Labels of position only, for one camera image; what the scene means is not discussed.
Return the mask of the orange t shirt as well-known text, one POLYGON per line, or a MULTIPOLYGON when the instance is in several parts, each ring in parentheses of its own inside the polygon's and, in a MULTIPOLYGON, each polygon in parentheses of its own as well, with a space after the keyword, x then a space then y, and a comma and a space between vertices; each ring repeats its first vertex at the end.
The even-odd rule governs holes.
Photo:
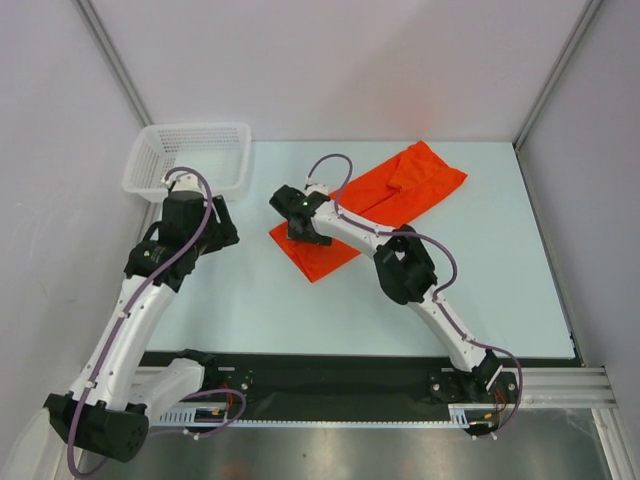
MULTIPOLYGON (((466 178, 465 172, 449 166, 425 142, 418 141, 350 181, 340 205, 367 220, 398 228, 445 200, 466 178)), ((290 240, 284 223, 269 235, 310 282, 359 255, 337 240, 329 246, 290 240)))

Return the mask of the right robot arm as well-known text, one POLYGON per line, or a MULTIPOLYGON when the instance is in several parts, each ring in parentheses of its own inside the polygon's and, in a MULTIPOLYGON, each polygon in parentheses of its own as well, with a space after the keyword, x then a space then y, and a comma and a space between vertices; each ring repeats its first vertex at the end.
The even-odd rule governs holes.
POLYGON ((300 191, 284 185, 269 204, 286 220, 290 239, 322 247, 340 241, 370 258, 384 294, 416 313, 444 346, 469 399, 484 401, 496 391, 503 372, 501 362, 490 347, 480 345, 439 296, 442 289, 435 263, 424 237, 413 227, 372 222, 314 188, 300 191))

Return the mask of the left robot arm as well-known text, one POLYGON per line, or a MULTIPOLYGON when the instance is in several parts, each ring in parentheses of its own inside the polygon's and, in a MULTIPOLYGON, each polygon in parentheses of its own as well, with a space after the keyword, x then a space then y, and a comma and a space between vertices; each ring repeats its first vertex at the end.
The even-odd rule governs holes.
POLYGON ((195 350, 182 351, 140 390, 133 380, 158 321, 196 261, 238 241, 223 196, 178 191, 164 199, 160 220, 129 254, 118 302, 90 360, 67 393, 45 400, 50 425, 65 443, 128 462, 175 403, 218 393, 220 376, 208 368, 213 356, 195 350))

